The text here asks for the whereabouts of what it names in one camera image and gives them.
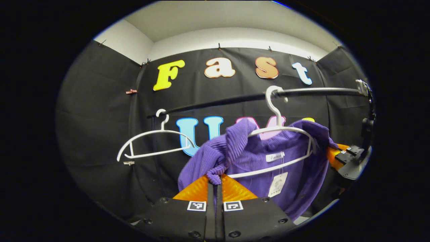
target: hanger hook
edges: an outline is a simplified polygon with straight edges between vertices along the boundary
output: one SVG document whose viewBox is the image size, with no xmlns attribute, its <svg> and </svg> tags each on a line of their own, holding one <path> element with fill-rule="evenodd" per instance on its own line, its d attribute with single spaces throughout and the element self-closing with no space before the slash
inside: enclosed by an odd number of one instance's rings
<svg viewBox="0 0 430 242">
<path fill-rule="evenodd" d="M 165 109 L 159 109 L 156 113 L 155 116 L 159 117 L 161 112 L 166 112 Z M 167 123 L 167 121 L 169 121 L 169 115 L 166 114 L 166 119 L 161 122 L 161 130 L 164 130 L 164 124 Z"/>
<path fill-rule="evenodd" d="M 266 103 L 267 106 L 270 108 L 270 110 L 272 110 L 272 112 L 274 112 L 276 114 L 276 124 L 277 126 L 282 126 L 281 125 L 281 112 L 279 111 L 279 109 L 277 109 L 273 104 L 272 104 L 272 93 L 274 91 L 284 91 L 284 89 L 282 87 L 278 87 L 278 86 L 270 86 L 266 89 Z"/>
</svg>

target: orange gripper pad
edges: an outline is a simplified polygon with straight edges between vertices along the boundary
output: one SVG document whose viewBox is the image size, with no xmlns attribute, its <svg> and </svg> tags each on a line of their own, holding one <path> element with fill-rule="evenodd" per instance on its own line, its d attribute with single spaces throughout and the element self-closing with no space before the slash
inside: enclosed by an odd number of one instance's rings
<svg viewBox="0 0 430 242">
<path fill-rule="evenodd" d="M 208 177 L 206 175 L 195 180 L 193 183 L 180 191 L 173 199 L 207 202 L 208 201 Z"/>
<path fill-rule="evenodd" d="M 223 202 L 241 201 L 258 198 L 246 187 L 242 186 L 239 182 L 226 174 L 221 175 L 221 181 Z"/>
<path fill-rule="evenodd" d="M 339 149 L 341 149 L 341 150 L 346 150 L 349 146 L 346 146 L 346 145 L 341 145 L 341 144 L 338 144 L 338 146 L 339 146 Z M 340 168 L 342 168 L 343 166 L 344 166 L 344 164 L 342 164 L 342 162 L 340 162 L 340 161 L 338 161 L 338 160 L 336 160 L 336 158 L 335 158 L 335 156 L 337 155 L 337 154 L 339 154 L 341 151 L 340 150 L 338 150 L 338 149 L 333 149 L 333 148 L 331 148 L 331 147 L 328 147 L 327 148 L 327 153 L 326 153 L 326 156 L 327 156 L 327 159 L 329 160 L 329 162 L 330 162 L 330 164 L 332 165 L 332 167 L 334 167 L 337 171 L 340 169 Z"/>
</svg>

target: purple corduroy jacket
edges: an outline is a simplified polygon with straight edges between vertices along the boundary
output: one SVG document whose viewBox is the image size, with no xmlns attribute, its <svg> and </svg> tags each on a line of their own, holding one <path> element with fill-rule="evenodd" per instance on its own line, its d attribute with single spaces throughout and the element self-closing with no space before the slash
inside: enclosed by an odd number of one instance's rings
<svg viewBox="0 0 430 242">
<path fill-rule="evenodd" d="M 308 132 L 316 142 L 316 151 L 308 158 L 263 174 L 240 177 L 235 180 L 258 197 L 269 193 L 273 177 L 288 172 L 281 193 L 272 200 L 293 221 L 310 206 L 324 181 L 329 161 L 326 157 L 328 146 L 338 145 L 329 137 L 328 128 L 311 121 L 300 120 L 289 127 Z M 238 174 L 273 167 L 306 155 L 308 136 L 294 131 L 283 130 L 276 136 L 261 140 L 259 135 L 248 138 L 257 129 L 254 123 L 243 119 L 226 129 L 226 133 L 205 142 L 184 166 L 178 178 L 178 188 L 185 187 L 207 174 L 209 181 L 218 185 L 218 175 Z M 283 159 L 266 161 L 266 155 L 283 151 Z"/>
</svg>

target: white wall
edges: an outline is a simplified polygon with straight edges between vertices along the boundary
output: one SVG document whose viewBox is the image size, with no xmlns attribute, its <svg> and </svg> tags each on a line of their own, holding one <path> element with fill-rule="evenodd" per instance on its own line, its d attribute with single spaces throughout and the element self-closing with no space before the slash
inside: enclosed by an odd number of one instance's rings
<svg viewBox="0 0 430 242">
<path fill-rule="evenodd" d="M 149 58 L 153 42 L 134 25 L 122 19 L 105 29 L 94 40 L 141 64 Z"/>
<path fill-rule="evenodd" d="M 328 52 L 304 40 L 255 28 L 210 28 L 175 35 L 153 43 L 126 20 L 120 20 L 94 38 L 141 64 L 192 50 L 223 47 L 268 49 L 318 61 Z"/>
<path fill-rule="evenodd" d="M 255 28 L 210 28 L 191 31 L 160 40 L 152 45 L 149 59 L 156 60 L 166 56 L 192 50 L 223 47 L 257 48 L 284 52 L 318 61 L 327 51 L 304 40 L 278 32 Z"/>
</svg>

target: clothes rail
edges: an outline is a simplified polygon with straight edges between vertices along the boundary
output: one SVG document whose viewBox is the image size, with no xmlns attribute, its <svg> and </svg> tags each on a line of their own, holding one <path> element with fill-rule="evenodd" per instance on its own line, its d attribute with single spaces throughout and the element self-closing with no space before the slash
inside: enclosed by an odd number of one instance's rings
<svg viewBox="0 0 430 242">
<path fill-rule="evenodd" d="M 367 92 L 363 92 L 360 89 L 352 88 L 337 88 L 337 87 L 314 87 L 314 88 L 299 88 L 299 89 L 289 89 L 274 93 L 273 97 L 291 97 L 291 96 L 332 96 L 332 95 L 345 95 L 345 96 L 367 96 Z M 245 96 L 236 96 L 226 99 L 221 99 L 213 102 L 206 102 L 194 105 L 183 106 L 175 109 L 170 109 L 161 114 L 170 114 L 176 112 L 184 112 L 195 109 L 208 108 L 213 106 L 234 104 L 247 101 L 264 100 L 266 98 L 265 93 L 252 94 Z M 154 115 L 149 115 L 147 118 L 154 118 Z"/>
</svg>

